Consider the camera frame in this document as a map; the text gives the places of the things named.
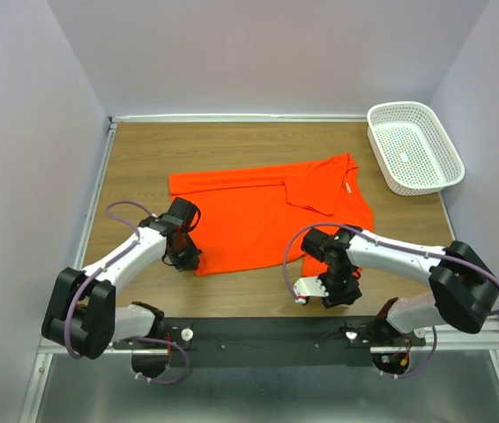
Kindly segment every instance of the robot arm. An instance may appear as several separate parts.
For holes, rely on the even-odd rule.
[[[178,271],[195,270],[201,251],[189,232],[200,219],[200,210],[189,201],[176,198],[167,213],[159,218],[149,216],[138,225],[139,238],[134,234],[97,263],[77,271],[63,270],[56,279],[41,328],[43,337],[65,345],[63,330],[70,303],[79,287],[98,269],[102,272],[83,293],[86,306],[75,309],[71,318],[71,346],[79,355],[95,359],[113,341],[149,336],[158,338],[163,331],[163,312],[141,302],[115,308],[116,296],[148,264],[169,260]],[[135,248],[123,252],[137,241]],[[121,256],[113,265],[107,263]]]
[[[388,331],[404,334],[446,323],[467,333],[480,331],[499,296],[499,288],[476,271],[446,260],[456,257],[489,271],[471,247],[459,241],[447,248],[426,247],[352,229],[341,228],[334,235],[316,228],[307,232],[302,250],[327,263],[328,269],[294,284],[297,302],[321,297],[327,308],[353,304],[361,297],[359,268],[372,267],[416,280],[431,289],[412,299],[389,300],[377,316]]]

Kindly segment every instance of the orange cloth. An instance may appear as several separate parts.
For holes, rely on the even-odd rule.
[[[172,174],[172,197],[196,204],[202,217],[190,234],[203,250],[199,276],[281,264],[288,241],[319,221],[373,229],[373,213],[355,181],[357,165],[345,153],[323,161],[192,174]],[[336,228],[321,228],[333,234]],[[302,237],[288,260],[304,256]],[[325,271],[304,257],[303,276]]]

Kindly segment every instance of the gray wall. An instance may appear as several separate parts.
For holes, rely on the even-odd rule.
[[[490,2],[431,103],[466,166],[444,192],[458,238],[499,276],[499,0]]]
[[[428,102],[487,0],[49,0],[109,115]]]
[[[0,422],[18,421],[106,130],[46,2],[0,0]]]

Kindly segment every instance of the white metal frame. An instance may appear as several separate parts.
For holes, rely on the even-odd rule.
[[[118,116],[112,118],[107,135],[107,143],[103,152],[101,166],[97,174],[97,181],[94,188],[93,197],[89,204],[89,210],[86,215],[86,222],[83,227],[83,233],[78,246],[73,266],[81,268],[85,258],[86,247],[93,226],[94,213],[99,202],[102,182],[107,170],[110,150],[115,139],[115,132],[118,122],[366,122],[365,115],[272,115],[272,114],[173,114],[173,115],[145,115],[145,116]],[[455,239],[453,226],[451,225],[450,215],[443,202],[440,193],[443,212],[450,228],[451,237]],[[431,344],[432,336],[430,328],[426,328],[427,341]],[[494,364],[496,375],[499,380],[499,315],[491,316],[485,322],[481,332],[477,335],[467,335],[463,332],[453,329],[449,325],[437,328],[439,343],[437,349],[440,351],[463,351],[463,350],[489,350]],[[431,346],[413,348],[413,350],[426,351]],[[388,348],[371,348],[371,352],[388,352]],[[130,354],[133,350],[115,350],[112,345],[105,353],[126,353]],[[166,350],[142,350],[134,353],[167,353]],[[47,339],[42,339],[38,347],[38,354],[34,363],[34,371],[31,376],[30,384],[26,392],[25,402],[19,423],[35,423],[40,410],[40,403],[46,389],[48,372],[55,354],[66,354],[64,348]]]

